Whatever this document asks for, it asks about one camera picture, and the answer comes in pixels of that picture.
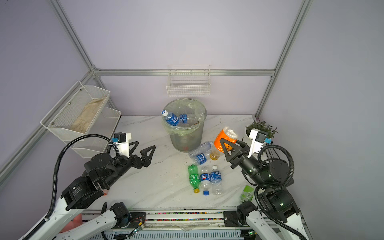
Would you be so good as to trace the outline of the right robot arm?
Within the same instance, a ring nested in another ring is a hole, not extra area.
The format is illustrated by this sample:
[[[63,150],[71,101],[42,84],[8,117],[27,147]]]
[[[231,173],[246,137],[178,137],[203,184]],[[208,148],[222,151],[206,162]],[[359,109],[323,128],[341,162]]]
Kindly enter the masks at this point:
[[[292,155],[278,145],[262,147],[256,157],[244,142],[221,139],[224,155],[232,169],[240,167],[246,179],[252,179],[255,203],[245,201],[237,206],[237,222],[252,228],[263,240],[278,240],[279,235],[265,222],[275,223],[290,240],[306,240],[300,209],[287,187],[294,183],[295,165]]]

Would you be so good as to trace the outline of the green soda bottle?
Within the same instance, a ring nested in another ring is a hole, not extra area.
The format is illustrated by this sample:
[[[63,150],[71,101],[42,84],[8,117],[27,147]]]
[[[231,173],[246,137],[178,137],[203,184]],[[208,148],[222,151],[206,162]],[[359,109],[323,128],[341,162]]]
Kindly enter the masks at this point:
[[[190,165],[188,166],[188,173],[189,173],[189,182],[190,185],[194,189],[194,193],[199,193],[200,192],[200,175],[198,172],[198,167],[196,165]]]

